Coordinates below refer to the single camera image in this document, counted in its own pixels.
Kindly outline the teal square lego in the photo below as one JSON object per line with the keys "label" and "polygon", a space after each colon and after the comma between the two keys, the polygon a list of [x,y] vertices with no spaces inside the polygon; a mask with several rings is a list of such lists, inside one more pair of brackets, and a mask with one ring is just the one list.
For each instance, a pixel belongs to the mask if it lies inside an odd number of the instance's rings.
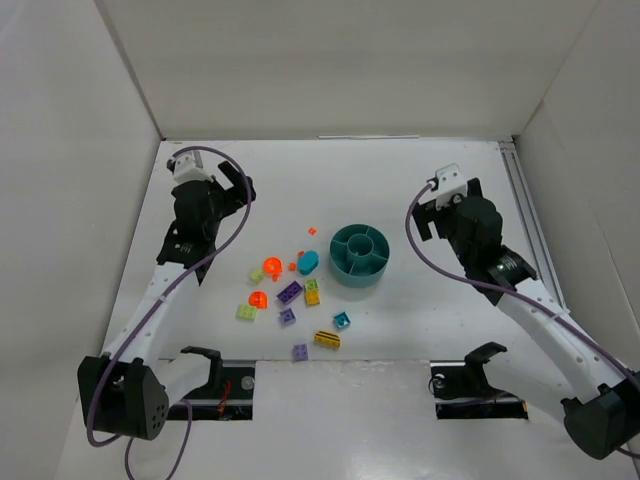
{"label": "teal square lego", "polygon": [[338,330],[344,330],[351,325],[351,320],[345,312],[335,315],[333,322]]}

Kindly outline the yellow black striped lego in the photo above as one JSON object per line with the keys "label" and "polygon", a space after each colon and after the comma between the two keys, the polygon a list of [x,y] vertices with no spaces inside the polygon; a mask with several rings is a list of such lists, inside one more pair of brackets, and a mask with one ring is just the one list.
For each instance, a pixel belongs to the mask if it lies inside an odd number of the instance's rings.
{"label": "yellow black striped lego", "polygon": [[341,347],[340,336],[324,330],[319,330],[314,333],[314,342],[334,349]]}

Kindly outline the lavender square lego bottom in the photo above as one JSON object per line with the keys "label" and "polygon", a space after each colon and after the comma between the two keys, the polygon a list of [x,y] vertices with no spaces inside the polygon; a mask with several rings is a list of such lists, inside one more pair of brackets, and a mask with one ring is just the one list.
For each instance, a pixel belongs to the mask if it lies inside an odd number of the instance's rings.
{"label": "lavender square lego bottom", "polygon": [[309,358],[308,346],[306,344],[294,345],[292,349],[292,357],[296,362],[306,361]]}

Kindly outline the yellow orange square lego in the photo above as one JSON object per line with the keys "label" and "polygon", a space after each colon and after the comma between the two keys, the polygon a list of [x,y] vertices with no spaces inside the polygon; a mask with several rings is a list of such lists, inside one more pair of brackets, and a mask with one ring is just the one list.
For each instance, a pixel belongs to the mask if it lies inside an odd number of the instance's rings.
{"label": "yellow orange square lego", "polygon": [[305,293],[305,302],[307,306],[317,306],[321,303],[318,290],[311,290]]}

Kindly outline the teal oval lego piece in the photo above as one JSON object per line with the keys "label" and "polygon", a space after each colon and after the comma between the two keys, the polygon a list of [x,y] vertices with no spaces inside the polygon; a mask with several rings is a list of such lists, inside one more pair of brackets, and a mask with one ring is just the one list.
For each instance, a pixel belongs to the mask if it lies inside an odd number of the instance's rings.
{"label": "teal oval lego piece", "polygon": [[310,275],[319,264],[319,255],[316,251],[308,250],[305,251],[299,258],[297,262],[297,270],[303,275]]}

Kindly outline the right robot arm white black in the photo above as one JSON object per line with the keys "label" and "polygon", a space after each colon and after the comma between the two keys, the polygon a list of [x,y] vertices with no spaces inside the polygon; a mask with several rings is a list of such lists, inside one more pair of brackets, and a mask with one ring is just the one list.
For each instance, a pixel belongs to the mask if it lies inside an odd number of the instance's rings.
{"label": "right robot arm white black", "polygon": [[587,456],[634,454],[639,434],[639,373],[606,351],[551,296],[536,270],[502,242],[503,218],[478,179],[432,177],[404,220],[417,256],[438,274],[472,286],[541,349],[560,372],[512,362],[509,347],[487,342],[464,364],[482,395],[505,391],[558,420]]}

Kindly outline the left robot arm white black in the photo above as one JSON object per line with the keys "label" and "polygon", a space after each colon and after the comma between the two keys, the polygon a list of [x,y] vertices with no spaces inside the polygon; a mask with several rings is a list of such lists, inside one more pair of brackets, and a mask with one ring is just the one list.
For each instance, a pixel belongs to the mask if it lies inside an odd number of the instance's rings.
{"label": "left robot arm white black", "polygon": [[87,356],[77,370],[86,434],[155,439],[171,408],[201,387],[217,388],[223,361],[218,351],[186,346],[170,363],[157,364],[173,327],[187,318],[189,304],[214,259],[227,247],[216,243],[221,222],[238,210],[249,212],[256,198],[253,182],[230,156],[218,168],[230,181],[222,186],[195,153],[175,155],[168,168],[174,219],[156,258],[151,281],[129,322],[98,356]]}

